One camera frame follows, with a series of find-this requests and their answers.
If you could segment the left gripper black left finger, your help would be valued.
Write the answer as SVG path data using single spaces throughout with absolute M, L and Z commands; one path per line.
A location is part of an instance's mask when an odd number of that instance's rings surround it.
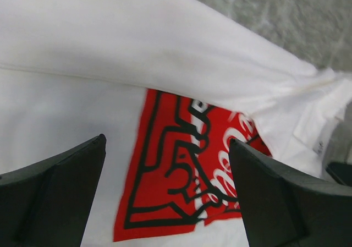
M 100 134 L 1 174 L 1 246 L 80 246 L 105 156 Z

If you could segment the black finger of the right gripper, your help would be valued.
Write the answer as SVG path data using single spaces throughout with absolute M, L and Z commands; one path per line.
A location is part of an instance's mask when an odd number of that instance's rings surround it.
M 338 184 L 352 186 L 352 165 L 340 162 L 331 162 L 327 165 L 326 172 Z

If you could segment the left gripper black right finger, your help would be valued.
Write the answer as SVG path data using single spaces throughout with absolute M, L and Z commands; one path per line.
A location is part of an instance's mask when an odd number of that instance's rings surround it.
M 351 246 L 351 187 L 278 162 L 240 140 L 230 166 L 250 246 Z

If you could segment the white t-shirt red print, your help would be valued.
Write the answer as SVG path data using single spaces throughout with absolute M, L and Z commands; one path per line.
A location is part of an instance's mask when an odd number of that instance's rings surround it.
M 196 0 L 1 0 L 1 174 L 106 148 L 79 246 L 247 246 L 230 141 L 320 177 L 350 102 Z

